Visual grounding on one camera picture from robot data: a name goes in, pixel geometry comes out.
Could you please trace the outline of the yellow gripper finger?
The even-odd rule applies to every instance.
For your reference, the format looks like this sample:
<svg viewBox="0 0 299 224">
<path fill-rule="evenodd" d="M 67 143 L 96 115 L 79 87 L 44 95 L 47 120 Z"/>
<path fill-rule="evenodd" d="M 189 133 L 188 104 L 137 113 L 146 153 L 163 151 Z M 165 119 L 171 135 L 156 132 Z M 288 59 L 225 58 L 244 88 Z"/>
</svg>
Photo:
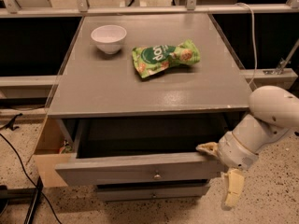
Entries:
<svg viewBox="0 0 299 224">
<path fill-rule="evenodd" d="M 199 152 L 205 152 L 208 155 L 218 156 L 218 144 L 215 142 L 208 142 L 205 144 L 198 145 L 196 150 Z"/>
<path fill-rule="evenodd" d="M 231 168 L 222 174 L 223 180 L 223 208 L 234 208 L 242 194 L 245 177 L 241 170 Z"/>
</svg>

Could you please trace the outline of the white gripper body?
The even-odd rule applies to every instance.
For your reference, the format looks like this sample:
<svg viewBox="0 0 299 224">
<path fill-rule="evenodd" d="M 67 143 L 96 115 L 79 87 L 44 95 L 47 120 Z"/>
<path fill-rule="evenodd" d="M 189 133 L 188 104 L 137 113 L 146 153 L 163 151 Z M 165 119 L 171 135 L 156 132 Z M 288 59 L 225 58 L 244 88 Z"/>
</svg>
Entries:
<svg viewBox="0 0 299 224">
<path fill-rule="evenodd" d="M 258 160 L 258 155 L 243 147 L 232 132 L 220 139 L 217 154 L 223 164 L 240 170 L 248 170 Z"/>
</svg>

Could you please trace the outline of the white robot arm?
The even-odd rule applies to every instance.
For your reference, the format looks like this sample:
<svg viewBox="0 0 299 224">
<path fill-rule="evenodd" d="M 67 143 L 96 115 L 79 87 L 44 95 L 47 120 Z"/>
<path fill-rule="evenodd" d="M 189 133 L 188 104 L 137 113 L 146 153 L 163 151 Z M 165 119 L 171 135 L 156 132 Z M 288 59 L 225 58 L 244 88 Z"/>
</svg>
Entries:
<svg viewBox="0 0 299 224">
<path fill-rule="evenodd" d="M 266 146 L 299 127 L 299 98 L 277 86 L 262 86 L 249 96 L 249 113 L 219 141 L 196 147 L 228 167 L 223 174 L 222 207 L 236 206 L 244 188 L 244 172 Z"/>
</svg>

